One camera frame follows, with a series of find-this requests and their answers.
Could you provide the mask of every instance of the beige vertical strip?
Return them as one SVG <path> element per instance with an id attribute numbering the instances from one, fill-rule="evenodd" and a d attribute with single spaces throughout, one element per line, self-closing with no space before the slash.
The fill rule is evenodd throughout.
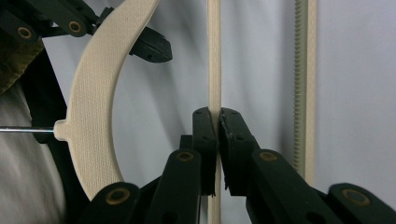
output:
<path id="1" fill-rule="evenodd" d="M 317 0 L 296 0 L 294 167 L 314 185 Z"/>
<path id="2" fill-rule="evenodd" d="M 208 82 L 209 111 L 212 114 L 216 132 L 219 131 L 219 112 L 221 110 L 221 36 L 220 0 L 207 0 L 207 45 L 208 45 Z M 221 163 L 218 155 L 216 166 L 216 196 L 208 198 L 207 223 L 220 224 L 220 183 Z"/>
<path id="3" fill-rule="evenodd" d="M 313 186 L 315 174 L 317 0 L 308 2 L 307 23 L 305 181 Z"/>

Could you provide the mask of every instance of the cream curved bracket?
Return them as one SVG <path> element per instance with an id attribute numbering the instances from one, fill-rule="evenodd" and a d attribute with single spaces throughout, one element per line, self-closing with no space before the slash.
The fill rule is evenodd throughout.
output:
<path id="1" fill-rule="evenodd" d="M 55 137 L 67 141 L 78 180 L 90 200 L 122 181 L 114 153 L 111 112 L 121 66 L 159 0 L 125 0 L 85 48 L 74 76 L 67 116 Z"/>

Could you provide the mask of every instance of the textured plastic surface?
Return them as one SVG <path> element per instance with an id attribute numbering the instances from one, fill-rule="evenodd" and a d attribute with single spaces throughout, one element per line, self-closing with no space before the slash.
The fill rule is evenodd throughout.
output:
<path id="1" fill-rule="evenodd" d="M 67 141 L 90 199 L 103 187 L 122 181 L 111 132 L 113 96 L 125 57 L 157 4 L 158 0 L 126 0 L 108 16 L 78 64 L 67 117 L 55 124 L 55 137 Z"/>
<path id="2" fill-rule="evenodd" d="M 314 184 L 316 0 L 295 2 L 294 160 L 297 172 Z"/>

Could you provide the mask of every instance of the white backdrop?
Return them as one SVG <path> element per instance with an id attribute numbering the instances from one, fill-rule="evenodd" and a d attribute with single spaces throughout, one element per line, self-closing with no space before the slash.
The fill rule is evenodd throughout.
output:
<path id="1" fill-rule="evenodd" d="M 121 0 L 86 1 L 99 14 Z M 315 187 L 360 185 L 396 208 L 396 1 L 318 1 Z M 294 1 L 222 1 L 222 104 L 238 110 L 262 148 L 291 161 Z M 162 173 L 191 113 L 208 104 L 206 2 L 161 1 L 148 27 L 174 60 L 128 57 L 113 106 L 121 172 L 142 187 Z M 65 100 L 90 37 L 45 40 Z M 245 199 L 222 192 L 223 223 L 248 223 Z"/>

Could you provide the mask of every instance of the brass insert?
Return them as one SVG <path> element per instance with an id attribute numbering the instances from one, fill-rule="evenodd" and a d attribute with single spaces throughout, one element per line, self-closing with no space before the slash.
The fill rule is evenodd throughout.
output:
<path id="1" fill-rule="evenodd" d="M 274 153 L 271 152 L 262 152 L 260 153 L 260 158 L 264 161 L 276 161 L 277 157 Z"/>
<path id="2" fill-rule="evenodd" d="M 110 205 L 123 203 L 131 196 L 131 192 L 126 188 L 116 188 L 111 190 L 106 196 L 106 202 Z"/>
<path id="3" fill-rule="evenodd" d="M 358 206 L 368 206 L 371 203 L 370 199 L 367 198 L 366 195 L 358 192 L 355 189 L 343 189 L 341 192 L 344 198 L 348 199 L 349 201 L 353 202 Z"/>
<path id="4" fill-rule="evenodd" d="M 180 152 L 176 155 L 176 158 L 180 161 L 192 161 L 194 155 L 190 152 Z"/>

